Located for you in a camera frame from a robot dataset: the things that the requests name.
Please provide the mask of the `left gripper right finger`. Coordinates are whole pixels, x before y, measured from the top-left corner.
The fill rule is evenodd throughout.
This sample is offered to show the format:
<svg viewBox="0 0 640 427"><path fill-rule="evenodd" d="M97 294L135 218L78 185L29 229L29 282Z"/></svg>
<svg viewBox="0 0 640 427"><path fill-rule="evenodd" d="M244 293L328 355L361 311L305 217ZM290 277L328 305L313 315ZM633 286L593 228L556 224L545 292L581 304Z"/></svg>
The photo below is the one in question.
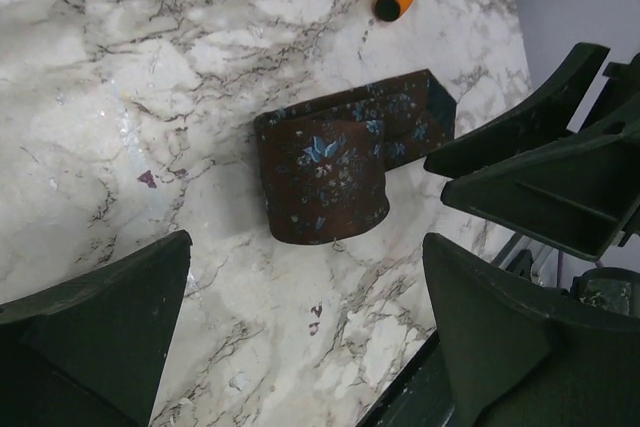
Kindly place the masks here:
<svg viewBox="0 0 640 427"><path fill-rule="evenodd" d="M429 233L423 263L461 426L636 426L639 321Z"/></svg>

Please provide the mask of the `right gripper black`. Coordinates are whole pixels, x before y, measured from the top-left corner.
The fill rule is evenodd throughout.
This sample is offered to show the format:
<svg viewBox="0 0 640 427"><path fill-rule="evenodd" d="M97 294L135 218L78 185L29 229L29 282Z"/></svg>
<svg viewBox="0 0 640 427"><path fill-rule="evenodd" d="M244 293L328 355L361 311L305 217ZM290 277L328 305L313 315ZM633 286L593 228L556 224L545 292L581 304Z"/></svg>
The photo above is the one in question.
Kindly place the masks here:
<svg viewBox="0 0 640 427"><path fill-rule="evenodd" d="M584 260L624 247L639 230L639 53L607 64L583 131L557 140L609 52L576 44L518 105L430 153L426 171L458 178L442 202Z"/></svg>

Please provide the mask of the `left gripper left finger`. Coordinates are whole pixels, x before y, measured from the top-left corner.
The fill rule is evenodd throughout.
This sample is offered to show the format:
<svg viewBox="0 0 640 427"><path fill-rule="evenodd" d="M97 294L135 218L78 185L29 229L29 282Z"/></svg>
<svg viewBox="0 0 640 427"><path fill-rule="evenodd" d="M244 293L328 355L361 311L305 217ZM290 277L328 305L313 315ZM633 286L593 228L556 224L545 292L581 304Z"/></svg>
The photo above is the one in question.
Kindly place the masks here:
<svg viewBox="0 0 640 427"><path fill-rule="evenodd" d="M190 268L174 232L1 306L4 426L146 426Z"/></svg>

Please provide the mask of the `brown blue floral tie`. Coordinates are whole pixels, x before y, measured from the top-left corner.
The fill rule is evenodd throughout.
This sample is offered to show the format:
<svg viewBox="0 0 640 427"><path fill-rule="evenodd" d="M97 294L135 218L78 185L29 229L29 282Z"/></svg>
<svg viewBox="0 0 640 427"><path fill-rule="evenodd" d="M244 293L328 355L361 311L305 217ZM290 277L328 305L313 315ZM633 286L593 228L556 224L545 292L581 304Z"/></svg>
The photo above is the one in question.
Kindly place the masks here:
<svg viewBox="0 0 640 427"><path fill-rule="evenodd" d="M272 236L318 245L376 227L390 209L386 172L452 140L456 109L445 87L420 70L257 116Z"/></svg>

